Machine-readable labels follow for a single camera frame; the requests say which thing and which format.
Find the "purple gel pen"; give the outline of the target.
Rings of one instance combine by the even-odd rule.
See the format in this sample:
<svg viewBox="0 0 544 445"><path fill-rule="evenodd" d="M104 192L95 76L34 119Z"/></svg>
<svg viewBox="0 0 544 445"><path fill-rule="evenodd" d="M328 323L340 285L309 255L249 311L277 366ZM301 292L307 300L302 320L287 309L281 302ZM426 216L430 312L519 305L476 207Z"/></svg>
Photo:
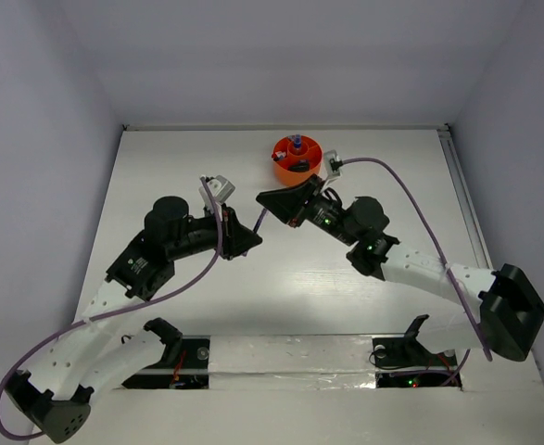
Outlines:
<svg viewBox="0 0 544 445"><path fill-rule="evenodd" d="M260 212L260 214L259 214L259 217L258 217L258 219L256 220L256 222L255 222L255 224L254 224L254 227L253 227L253 232L254 232L255 234L258 234L258 233L259 233L259 229L260 229L260 227L261 227L261 225L262 225L262 223L263 223L263 221L264 221L264 219L265 219L267 213L268 213L267 209L264 208L264 209L261 210L261 212Z"/></svg>

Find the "pink highlighter black body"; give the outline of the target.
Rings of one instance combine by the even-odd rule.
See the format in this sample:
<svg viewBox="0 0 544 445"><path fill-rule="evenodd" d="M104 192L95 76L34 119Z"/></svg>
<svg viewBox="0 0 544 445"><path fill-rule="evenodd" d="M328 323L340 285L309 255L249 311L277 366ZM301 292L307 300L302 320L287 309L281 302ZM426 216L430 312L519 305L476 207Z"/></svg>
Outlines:
<svg viewBox="0 0 544 445"><path fill-rule="evenodd" d="M288 170L290 172L304 173L310 170L310 162L307 159L300 159L298 162L292 164Z"/></svg>

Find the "small clear blue-capped bottle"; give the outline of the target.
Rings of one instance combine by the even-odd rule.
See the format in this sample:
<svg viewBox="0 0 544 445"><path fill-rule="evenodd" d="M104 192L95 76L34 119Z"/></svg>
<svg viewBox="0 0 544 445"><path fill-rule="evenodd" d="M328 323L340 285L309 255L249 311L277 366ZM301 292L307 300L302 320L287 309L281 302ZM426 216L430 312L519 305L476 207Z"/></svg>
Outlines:
<svg viewBox="0 0 544 445"><path fill-rule="evenodd" d="M300 134L295 134L293 137L293 148L294 151L299 154L302 150L302 136Z"/></svg>

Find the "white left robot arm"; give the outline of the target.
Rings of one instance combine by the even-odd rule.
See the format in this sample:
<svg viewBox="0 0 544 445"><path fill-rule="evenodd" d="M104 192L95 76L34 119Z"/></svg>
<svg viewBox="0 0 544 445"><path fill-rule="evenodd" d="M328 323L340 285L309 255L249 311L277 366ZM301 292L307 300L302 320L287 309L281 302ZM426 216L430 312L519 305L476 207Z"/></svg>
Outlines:
<svg viewBox="0 0 544 445"><path fill-rule="evenodd" d="M0 384L18 410L60 444L78 433L99 396L142 368L169 366L180 355L183 335L162 318L145 322L121 346L104 349L125 317L162 301L158 291L172 279L178 260L212 251L206 267L185 285L196 285L219 259L232 260L261 244L223 199L205 196L195 218L180 197L162 197L145 216L143 229L108 267L106 278L80 317L27 351Z"/></svg>

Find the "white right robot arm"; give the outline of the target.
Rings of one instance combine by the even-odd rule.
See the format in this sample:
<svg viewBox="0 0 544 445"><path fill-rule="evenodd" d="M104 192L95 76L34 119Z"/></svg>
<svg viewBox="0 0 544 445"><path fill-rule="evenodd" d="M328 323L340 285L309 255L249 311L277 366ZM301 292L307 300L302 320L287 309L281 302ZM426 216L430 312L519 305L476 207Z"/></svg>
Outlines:
<svg viewBox="0 0 544 445"><path fill-rule="evenodd" d="M385 232L389 219L374 197L355 197L344 207L324 180L261 192L257 202L280 222L309 222L351 248L352 267L364 276L420 289L462 306L446 322L417 316L401 341L403 356L422 363L445 350L485 348L524 361L544 322L544 302L514 265L498 270L448 263L409 248Z"/></svg>

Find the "orange round organizer container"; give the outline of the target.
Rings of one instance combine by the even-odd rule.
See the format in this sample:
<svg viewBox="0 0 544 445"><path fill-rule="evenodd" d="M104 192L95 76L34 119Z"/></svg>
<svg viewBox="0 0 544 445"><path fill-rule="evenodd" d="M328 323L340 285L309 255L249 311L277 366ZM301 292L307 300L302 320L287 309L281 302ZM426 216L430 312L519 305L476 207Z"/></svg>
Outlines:
<svg viewBox="0 0 544 445"><path fill-rule="evenodd" d="M273 172L285 186L303 183L313 174L318 175L323 161L323 150L314 139L293 134L280 139L272 150Z"/></svg>

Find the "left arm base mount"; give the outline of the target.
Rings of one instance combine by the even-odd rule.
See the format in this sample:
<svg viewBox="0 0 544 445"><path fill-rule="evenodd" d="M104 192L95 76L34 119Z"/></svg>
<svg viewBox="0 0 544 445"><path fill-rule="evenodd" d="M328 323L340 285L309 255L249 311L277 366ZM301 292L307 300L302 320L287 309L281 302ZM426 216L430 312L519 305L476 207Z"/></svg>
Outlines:
<svg viewBox="0 0 544 445"><path fill-rule="evenodd" d="M161 358L122 383L126 389L208 389L210 337L185 337L162 318L145 323L163 344Z"/></svg>

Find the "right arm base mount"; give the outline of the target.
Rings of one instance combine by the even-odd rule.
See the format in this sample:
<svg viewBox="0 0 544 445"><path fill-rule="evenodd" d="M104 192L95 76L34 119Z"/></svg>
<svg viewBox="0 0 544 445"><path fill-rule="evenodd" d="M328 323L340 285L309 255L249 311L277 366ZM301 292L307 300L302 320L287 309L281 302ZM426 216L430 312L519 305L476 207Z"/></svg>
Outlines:
<svg viewBox="0 0 544 445"><path fill-rule="evenodd" d="M461 388L457 359L434 354L418 340L428 315L417 316L400 336L375 337L369 363L378 388Z"/></svg>

